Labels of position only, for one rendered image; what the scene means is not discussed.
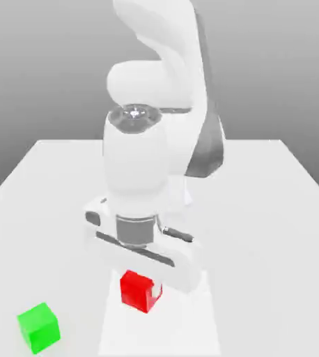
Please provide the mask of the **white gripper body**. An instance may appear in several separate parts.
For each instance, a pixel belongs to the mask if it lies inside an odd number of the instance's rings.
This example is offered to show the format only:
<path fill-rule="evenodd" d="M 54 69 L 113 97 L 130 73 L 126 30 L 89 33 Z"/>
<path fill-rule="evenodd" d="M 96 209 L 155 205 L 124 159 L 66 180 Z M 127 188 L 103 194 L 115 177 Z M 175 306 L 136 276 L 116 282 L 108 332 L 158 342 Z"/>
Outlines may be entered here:
<path fill-rule="evenodd" d="M 84 240 L 89 252 L 119 273 L 131 270 L 183 293 L 194 291 L 201 281 L 200 254 L 185 242 L 156 234 L 147 248 L 129 249 L 89 222 L 84 225 Z"/>

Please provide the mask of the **small red cube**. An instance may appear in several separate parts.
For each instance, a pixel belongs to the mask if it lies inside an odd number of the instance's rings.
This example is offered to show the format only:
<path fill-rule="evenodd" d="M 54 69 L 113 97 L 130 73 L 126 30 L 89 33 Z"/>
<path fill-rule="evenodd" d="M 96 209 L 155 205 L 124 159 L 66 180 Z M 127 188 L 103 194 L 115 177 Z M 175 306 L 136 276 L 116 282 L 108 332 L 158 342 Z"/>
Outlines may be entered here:
<path fill-rule="evenodd" d="M 160 284 L 160 295 L 157 298 L 153 298 L 151 296 L 151 288 L 154 283 L 154 280 L 144 275 L 127 270 L 120 279 L 122 303 L 143 313 L 149 313 L 163 292 L 162 284 Z"/>

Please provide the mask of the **small green cube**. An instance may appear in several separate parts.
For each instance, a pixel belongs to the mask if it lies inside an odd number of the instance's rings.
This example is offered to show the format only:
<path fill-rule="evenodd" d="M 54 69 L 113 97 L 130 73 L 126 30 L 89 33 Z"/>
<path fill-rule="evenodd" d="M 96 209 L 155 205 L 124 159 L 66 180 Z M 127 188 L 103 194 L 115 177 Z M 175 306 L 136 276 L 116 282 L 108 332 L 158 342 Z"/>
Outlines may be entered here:
<path fill-rule="evenodd" d="M 45 302 L 19 314 L 17 322 L 33 354 L 38 354 L 61 339 L 58 319 Z"/>

